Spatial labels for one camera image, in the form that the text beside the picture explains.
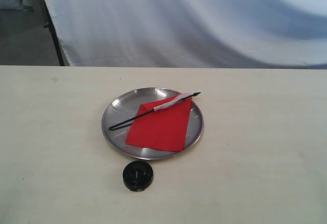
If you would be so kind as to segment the red flag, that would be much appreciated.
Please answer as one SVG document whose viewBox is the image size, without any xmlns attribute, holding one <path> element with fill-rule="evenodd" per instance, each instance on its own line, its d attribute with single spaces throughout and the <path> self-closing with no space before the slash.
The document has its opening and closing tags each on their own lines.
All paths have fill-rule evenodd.
<svg viewBox="0 0 327 224">
<path fill-rule="evenodd" d="M 110 131 L 130 127 L 126 143 L 165 152 L 184 150 L 192 98 L 200 92 L 182 93 L 140 105 L 133 118 L 110 126 Z"/>
</svg>

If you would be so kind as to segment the black round flag base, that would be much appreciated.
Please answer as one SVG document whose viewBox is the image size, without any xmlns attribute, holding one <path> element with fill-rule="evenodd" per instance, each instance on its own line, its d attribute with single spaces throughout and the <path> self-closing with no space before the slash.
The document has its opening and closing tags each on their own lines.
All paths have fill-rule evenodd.
<svg viewBox="0 0 327 224">
<path fill-rule="evenodd" d="M 144 191 L 153 181 L 154 173 L 151 165 L 145 161 L 130 162 L 123 170 L 124 185 L 135 192 Z"/>
</svg>

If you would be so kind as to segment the round silver metal plate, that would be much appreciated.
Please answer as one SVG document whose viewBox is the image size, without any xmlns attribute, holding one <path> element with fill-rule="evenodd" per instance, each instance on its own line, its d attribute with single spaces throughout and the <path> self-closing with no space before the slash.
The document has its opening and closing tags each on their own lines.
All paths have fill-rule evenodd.
<svg viewBox="0 0 327 224">
<path fill-rule="evenodd" d="M 120 95 L 108 105 L 102 116 L 102 132 L 107 143 L 122 154 L 141 160 L 163 160 L 177 156 L 190 149 L 200 140 L 204 130 L 203 115 L 195 102 L 192 102 L 191 105 L 184 150 L 180 152 L 165 152 L 127 145 L 128 127 L 114 131 L 109 130 L 110 126 L 134 117 L 141 104 L 159 101 L 179 94 L 180 92 L 167 88 L 147 87 L 135 89 Z"/>
</svg>

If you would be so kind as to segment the white backdrop cloth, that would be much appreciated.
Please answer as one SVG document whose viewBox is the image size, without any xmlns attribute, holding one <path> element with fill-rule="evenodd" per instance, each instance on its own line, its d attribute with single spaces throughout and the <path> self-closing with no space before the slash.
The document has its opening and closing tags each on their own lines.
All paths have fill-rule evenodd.
<svg viewBox="0 0 327 224">
<path fill-rule="evenodd" d="M 45 0 L 71 66 L 326 68 L 326 0 Z"/>
</svg>

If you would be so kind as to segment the black backdrop stand pole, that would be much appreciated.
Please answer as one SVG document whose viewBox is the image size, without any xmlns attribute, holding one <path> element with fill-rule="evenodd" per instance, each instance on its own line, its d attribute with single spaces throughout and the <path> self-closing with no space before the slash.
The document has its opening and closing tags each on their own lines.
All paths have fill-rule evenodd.
<svg viewBox="0 0 327 224">
<path fill-rule="evenodd" d="M 48 29 L 50 36 L 52 38 L 52 42 L 55 48 L 55 52 L 57 55 L 57 59 L 59 62 L 59 66 L 65 66 L 65 61 L 64 61 L 64 57 L 63 57 L 63 53 L 61 50 L 61 45 L 57 36 L 57 32 L 55 30 L 55 26 L 53 24 L 52 18 L 50 16 L 48 7 L 46 5 L 45 0 L 41 0 L 41 7 L 42 7 L 42 12 L 45 15 L 45 24 L 43 25 L 43 27 L 45 29 Z"/>
</svg>

